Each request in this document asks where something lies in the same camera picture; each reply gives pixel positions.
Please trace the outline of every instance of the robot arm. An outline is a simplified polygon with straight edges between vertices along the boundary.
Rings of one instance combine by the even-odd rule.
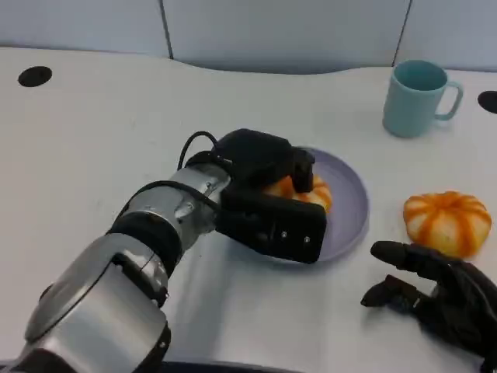
[[[266,255],[316,261],[326,226],[322,207],[260,193],[286,175],[309,190],[313,162],[286,140],[240,130],[170,180],[140,189],[42,295],[26,346],[2,372],[155,371],[171,340],[160,309],[168,279],[199,235],[217,229]],[[295,225],[295,215],[309,218]],[[279,230],[292,239],[282,242]]]

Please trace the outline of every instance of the table surface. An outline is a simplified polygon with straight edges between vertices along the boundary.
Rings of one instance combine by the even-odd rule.
[[[168,359],[222,360],[306,372],[475,371],[479,360],[430,338],[416,321],[360,305],[395,274],[375,260],[379,239],[407,241],[411,195],[461,190],[497,217],[497,117],[477,104],[497,75],[449,71],[465,87],[445,128],[414,140],[381,126],[390,68],[327,75],[210,71],[138,55],[0,49],[0,358],[16,356],[41,291],[97,236],[127,198],[173,174],[187,137],[248,127],[337,155],[370,197],[363,243],[319,266],[268,260],[211,233],[185,255],[164,310]],[[24,88],[25,68],[53,78]],[[444,107],[452,93],[446,94]],[[195,150],[207,147],[198,140]],[[497,235],[474,263],[497,281]],[[397,273],[423,291],[433,284]]]

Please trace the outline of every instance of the orange pastry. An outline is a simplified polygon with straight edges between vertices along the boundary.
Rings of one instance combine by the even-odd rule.
[[[313,187],[314,189],[309,193],[297,193],[294,189],[292,179],[287,176],[279,182],[268,186],[264,190],[264,193],[276,197],[301,200],[302,202],[308,202],[311,204],[319,204],[326,210],[326,212],[329,212],[332,208],[333,199],[328,184],[325,183],[325,181],[318,175],[314,175]]]
[[[483,203],[459,192],[410,197],[404,221],[412,241],[458,258],[475,254],[492,225]]]

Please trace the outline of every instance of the round black grommet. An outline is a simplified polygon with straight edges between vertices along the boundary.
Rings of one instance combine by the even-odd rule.
[[[497,114],[497,92],[486,91],[478,96],[480,106],[490,113]]]
[[[35,66],[21,72],[17,81],[23,87],[37,87],[45,84],[52,77],[52,71],[46,66]]]

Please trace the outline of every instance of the mug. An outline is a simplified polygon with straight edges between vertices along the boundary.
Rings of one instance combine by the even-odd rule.
[[[457,98],[449,113],[437,114],[436,108],[446,87],[456,88]],[[449,82],[446,72],[435,64],[428,61],[402,62],[391,76],[383,125],[396,136],[415,138],[425,133],[434,119],[452,119],[463,94],[463,87]]]

